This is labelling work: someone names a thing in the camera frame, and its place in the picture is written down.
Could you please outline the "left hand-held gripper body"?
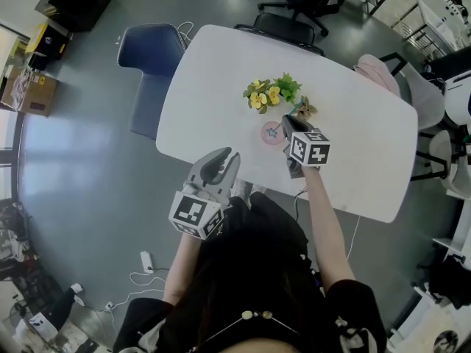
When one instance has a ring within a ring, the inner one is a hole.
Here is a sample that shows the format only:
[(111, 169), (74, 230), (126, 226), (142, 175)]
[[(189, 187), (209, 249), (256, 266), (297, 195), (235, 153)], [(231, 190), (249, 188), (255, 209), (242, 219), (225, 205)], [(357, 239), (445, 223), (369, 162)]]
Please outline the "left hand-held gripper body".
[(181, 233), (206, 240), (221, 225), (229, 206), (232, 178), (215, 185), (192, 174), (177, 191), (169, 212), (169, 221)]

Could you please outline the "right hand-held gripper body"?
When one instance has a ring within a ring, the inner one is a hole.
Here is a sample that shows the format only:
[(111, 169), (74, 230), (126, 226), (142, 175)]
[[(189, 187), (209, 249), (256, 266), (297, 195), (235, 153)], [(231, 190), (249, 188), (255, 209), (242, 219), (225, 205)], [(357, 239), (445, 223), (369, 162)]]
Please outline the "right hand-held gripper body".
[(291, 140), (283, 149), (289, 176), (292, 179), (304, 177), (302, 168), (319, 170), (326, 165), (330, 153), (330, 141), (314, 127), (312, 132), (293, 132)]

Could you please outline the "pink round vase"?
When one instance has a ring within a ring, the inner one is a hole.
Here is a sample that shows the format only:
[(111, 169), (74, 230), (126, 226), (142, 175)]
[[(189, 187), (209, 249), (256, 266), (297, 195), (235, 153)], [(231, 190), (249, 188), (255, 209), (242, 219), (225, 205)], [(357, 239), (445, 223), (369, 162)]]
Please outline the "pink round vase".
[(264, 143), (270, 145), (270, 146), (276, 146), (281, 143), (284, 143), (286, 141), (286, 138), (284, 137), (283, 134), (283, 128), (282, 126), (278, 129), (277, 131), (277, 137), (273, 138), (272, 136), (269, 136), (267, 133), (267, 129), (270, 128), (275, 128), (279, 123), (276, 121), (268, 121), (266, 122), (262, 128), (261, 128), (261, 138)]

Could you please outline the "person's left forearm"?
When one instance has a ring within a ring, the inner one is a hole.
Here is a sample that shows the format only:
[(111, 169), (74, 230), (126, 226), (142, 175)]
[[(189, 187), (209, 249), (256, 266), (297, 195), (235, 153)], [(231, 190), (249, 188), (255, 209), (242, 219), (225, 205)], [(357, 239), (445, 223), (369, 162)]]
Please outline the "person's left forearm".
[(175, 306), (190, 285), (199, 257), (202, 241), (183, 234), (177, 253), (166, 277), (163, 301)]

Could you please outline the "person's right forearm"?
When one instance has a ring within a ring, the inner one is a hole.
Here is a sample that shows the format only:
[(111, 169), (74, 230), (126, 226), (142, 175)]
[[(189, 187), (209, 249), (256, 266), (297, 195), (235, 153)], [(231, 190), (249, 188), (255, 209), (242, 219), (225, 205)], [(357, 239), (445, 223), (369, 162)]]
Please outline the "person's right forearm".
[(311, 214), (316, 261), (326, 292), (337, 282), (354, 280), (347, 260), (344, 236), (330, 204), (322, 178), (315, 168), (303, 167)]

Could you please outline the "small brown-green potted plant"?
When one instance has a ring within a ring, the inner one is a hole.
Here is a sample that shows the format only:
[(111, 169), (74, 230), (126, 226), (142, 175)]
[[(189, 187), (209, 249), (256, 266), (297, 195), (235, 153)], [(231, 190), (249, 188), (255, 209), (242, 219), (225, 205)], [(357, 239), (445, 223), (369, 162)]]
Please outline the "small brown-green potted plant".
[(295, 116), (297, 119), (301, 121), (308, 121), (312, 115), (318, 113), (318, 110), (313, 106), (307, 96), (301, 96), (300, 102), (297, 104), (297, 108), (295, 110)]

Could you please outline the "yellow flower potted plant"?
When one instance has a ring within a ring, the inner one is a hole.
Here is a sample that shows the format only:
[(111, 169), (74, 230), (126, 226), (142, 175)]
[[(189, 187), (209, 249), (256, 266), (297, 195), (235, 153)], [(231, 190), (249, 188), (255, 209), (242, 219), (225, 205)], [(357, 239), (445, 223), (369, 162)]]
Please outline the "yellow flower potted plant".
[(295, 106), (301, 88), (302, 84), (289, 73), (284, 73), (274, 79), (255, 79), (248, 84), (242, 96), (247, 100), (250, 109), (264, 114), (270, 107), (276, 107), (281, 102)]

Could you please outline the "white power strip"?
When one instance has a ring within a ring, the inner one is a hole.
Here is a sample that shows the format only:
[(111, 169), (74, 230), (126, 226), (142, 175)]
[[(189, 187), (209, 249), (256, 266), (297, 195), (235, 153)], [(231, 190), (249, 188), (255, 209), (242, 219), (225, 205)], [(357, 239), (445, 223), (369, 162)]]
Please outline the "white power strip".
[(142, 251), (140, 253), (140, 256), (141, 256), (141, 262), (142, 262), (144, 271), (147, 274), (153, 274), (155, 270), (154, 270), (151, 254), (148, 251)]

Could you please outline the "person's black clothing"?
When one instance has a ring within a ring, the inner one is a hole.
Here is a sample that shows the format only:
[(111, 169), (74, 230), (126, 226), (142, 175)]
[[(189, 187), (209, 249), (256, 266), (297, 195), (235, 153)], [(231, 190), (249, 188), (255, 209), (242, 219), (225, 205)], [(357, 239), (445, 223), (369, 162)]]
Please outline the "person's black clothing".
[[(262, 193), (233, 201), (219, 236), (202, 244), (194, 278), (173, 306), (130, 302), (113, 353), (218, 353), (252, 339), (278, 340), (301, 353), (385, 353), (386, 331), (372, 289), (355, 280), (321, 291), (297, 222)], [(273, 321), (242, 321), (205, 339), (245, 310)]]

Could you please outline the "black padded chair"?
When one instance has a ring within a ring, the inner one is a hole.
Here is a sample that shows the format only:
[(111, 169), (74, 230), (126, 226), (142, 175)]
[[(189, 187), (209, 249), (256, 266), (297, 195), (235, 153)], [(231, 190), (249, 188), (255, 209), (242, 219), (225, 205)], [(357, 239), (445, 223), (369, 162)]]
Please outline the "black padded chair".
[(303, 22), (287, 17), (272, 13), (260, 13), (253, 25), (236, 24), (234, 29), (278, 40), (311, 53), (325, 56), (324, 51), (314, 45), (314, 29)]

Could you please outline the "blue plastic chair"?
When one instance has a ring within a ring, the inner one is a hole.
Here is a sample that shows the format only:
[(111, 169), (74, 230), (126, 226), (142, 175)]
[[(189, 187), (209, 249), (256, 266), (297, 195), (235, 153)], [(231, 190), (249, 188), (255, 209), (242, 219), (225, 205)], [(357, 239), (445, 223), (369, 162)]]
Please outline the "blue plastic chair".
[(183, 38), (171, 24), (143, 24), (125, 30), (117, 63), (141, 72), (129, 121), (131, 132), (156, 139), (166, 94), (185, 50)]

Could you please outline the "white shell chair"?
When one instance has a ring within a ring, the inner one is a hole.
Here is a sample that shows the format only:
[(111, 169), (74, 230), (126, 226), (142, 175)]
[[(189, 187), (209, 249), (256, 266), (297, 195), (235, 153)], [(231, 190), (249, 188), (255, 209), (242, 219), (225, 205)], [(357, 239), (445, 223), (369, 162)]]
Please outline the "white shell chair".
[(466, 149), (453, 144), (449, 132), (442, 130), (431, 138), (428, 153), (433, 158), (432, 172), (444, 172), (439, 179), (445, 190), (461, 199), (471, 199), (471, 167)]
[(445, 115), (445, 98), (440, 89), (421, 76), (410, 63), (404, 65), (400, 73), (411, 92), (411, 104), (418, 117), (418, 130), (436, 126)]

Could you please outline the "cardboard box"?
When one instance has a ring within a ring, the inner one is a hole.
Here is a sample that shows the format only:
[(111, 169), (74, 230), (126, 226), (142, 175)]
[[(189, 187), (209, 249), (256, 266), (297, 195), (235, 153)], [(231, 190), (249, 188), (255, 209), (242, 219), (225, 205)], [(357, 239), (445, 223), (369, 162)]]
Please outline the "cardboard box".
[(0, 103), (18, 113), (48, 117), (58, 84), (52, 77), (11, 65), (3, 78)]

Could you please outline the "black bin with yellow lid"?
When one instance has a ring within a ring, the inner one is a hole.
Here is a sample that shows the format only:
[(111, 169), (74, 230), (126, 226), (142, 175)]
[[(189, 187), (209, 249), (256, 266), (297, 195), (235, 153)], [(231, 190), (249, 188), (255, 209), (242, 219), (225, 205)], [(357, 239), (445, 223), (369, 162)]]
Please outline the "black bin with yellow lid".
[(40, 24), (25, 49), (25, 54), (29, 55), (28, 66), (44, 71), (50, 62), (61, 59), (68, 42), (69, 37), (51, 24)]

